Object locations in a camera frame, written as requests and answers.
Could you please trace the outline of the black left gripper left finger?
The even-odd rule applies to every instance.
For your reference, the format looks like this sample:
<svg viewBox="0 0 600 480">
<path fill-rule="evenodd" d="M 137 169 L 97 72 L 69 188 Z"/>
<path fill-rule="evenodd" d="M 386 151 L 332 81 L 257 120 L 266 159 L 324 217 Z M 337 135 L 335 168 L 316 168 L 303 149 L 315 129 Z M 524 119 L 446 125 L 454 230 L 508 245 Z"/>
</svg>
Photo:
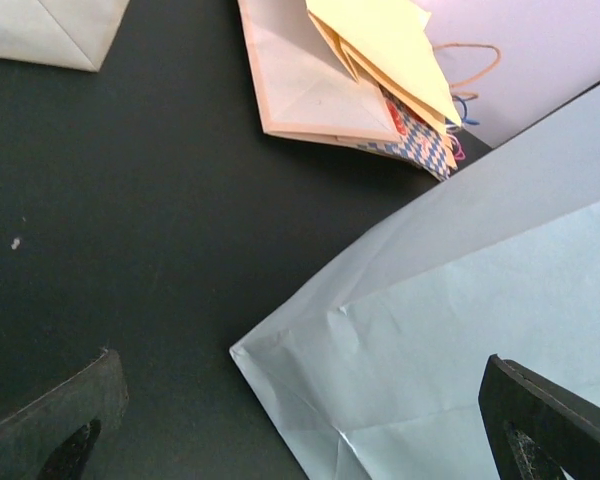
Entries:
<svg viewBox="0 0 600 480">
<path fill-rule="evenodd" d="M 117 351 L 38 378 L 0 370 L 0 479 L 103 479 L 129 401 Z"/>
</svg>

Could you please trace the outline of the light blue paper bag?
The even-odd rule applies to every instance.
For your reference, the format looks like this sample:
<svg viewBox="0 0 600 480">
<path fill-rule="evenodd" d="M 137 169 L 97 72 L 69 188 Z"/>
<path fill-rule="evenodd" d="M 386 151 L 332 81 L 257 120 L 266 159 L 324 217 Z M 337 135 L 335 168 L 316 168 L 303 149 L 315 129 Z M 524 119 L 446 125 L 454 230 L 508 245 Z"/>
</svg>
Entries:
<svg viewBox="0 0 600 480">
<path fill-rule="evenodd" d="M 231 347 L 312 479 L 493 479 L 489 356 L 600 406 L 600 85 L 392 214 Z"/>
</svg>

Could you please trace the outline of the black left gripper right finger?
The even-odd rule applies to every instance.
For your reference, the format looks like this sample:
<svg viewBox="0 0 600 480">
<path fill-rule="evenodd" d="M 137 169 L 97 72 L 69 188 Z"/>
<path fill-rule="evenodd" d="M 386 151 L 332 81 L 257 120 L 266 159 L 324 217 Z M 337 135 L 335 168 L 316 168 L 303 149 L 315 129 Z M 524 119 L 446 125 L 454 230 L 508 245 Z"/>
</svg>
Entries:
<svg viewBox="0 0 600 480">
<path fill-rule="evenodd" d="M 488 358 L 479 408 L 501 479 L 600 479 L 600 408 L 512 360 Z"/>
</svg>

